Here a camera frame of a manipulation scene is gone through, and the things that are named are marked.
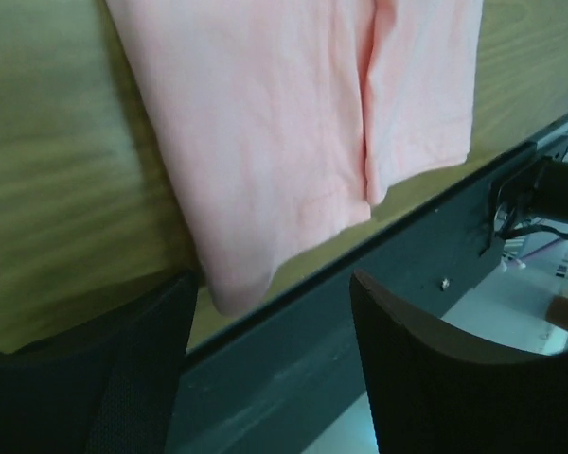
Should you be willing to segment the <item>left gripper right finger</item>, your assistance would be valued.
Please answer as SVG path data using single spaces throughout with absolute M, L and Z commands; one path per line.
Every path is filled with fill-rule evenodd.
M 351 307 L 382 453 L 568 453 L 568 351 L 474 336 L 363 271 Z

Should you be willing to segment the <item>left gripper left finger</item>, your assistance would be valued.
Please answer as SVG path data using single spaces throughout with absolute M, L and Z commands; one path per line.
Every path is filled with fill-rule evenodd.
M 187 271 L 0 353 L 0 453 L 162 453 L 198 294 Z

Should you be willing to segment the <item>salmon pink t-shirt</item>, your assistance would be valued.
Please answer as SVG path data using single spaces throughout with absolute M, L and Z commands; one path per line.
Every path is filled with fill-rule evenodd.
M 479 1 L 112 1 L 215 307 L 470 152 Z

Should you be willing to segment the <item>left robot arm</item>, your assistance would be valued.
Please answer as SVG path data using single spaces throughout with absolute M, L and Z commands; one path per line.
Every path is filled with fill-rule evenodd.
M 443 314 L 517 234 L 493 226 L 499 207 L 568 224 L 568 163 L 472 175 L 192 352 L 184 273 L 0 354 L 0 453 L 299 453 L 364 392 L 352 273 Z

